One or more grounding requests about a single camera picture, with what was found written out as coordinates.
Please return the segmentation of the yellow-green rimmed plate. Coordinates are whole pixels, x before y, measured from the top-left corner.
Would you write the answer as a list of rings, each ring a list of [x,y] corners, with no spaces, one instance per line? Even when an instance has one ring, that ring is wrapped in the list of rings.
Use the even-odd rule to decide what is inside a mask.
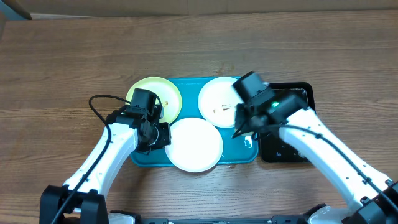
[[[182,96],[178,88],[169,80],[161,77],[147,77],[139,80],[130,87],[126,99],[131,101],[135,88],[150,90],[161,100],[164,116],[161,123],[173,123],[182,109]]]

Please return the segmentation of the white plate front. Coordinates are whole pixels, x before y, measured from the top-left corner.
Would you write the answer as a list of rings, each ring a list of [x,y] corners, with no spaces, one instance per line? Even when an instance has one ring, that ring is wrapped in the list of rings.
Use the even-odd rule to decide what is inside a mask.
[[[208,121],[184,118],[171,125],[170,133],[171,143],[165,147],[165,153],[179,169],[193,173],[204,172],[221,159],[221,134]]]

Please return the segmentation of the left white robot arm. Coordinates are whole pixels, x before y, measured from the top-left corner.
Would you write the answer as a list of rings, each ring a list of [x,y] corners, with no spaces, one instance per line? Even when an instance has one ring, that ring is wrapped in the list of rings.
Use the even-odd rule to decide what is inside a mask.
[[[80,223],[136,223],[139,216],[108,212],[106,196],[122,164],[134,151],[150,152],[170,144],[160,105],[124,105],[105,118],[104,132],[81,167],[61,187],[49,185],[40,198],[40,223],[66,223],[78,212]]]

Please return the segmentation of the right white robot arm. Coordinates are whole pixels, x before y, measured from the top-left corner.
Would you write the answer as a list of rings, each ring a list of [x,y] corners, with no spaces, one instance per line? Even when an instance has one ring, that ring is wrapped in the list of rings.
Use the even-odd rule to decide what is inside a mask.
[[[397,183],[339,140],[301,97],[272,90],[240,97],[234,135],[275,134],[302,153],[347,204],[319,205],[303,215],[302,223],[397,223]]]

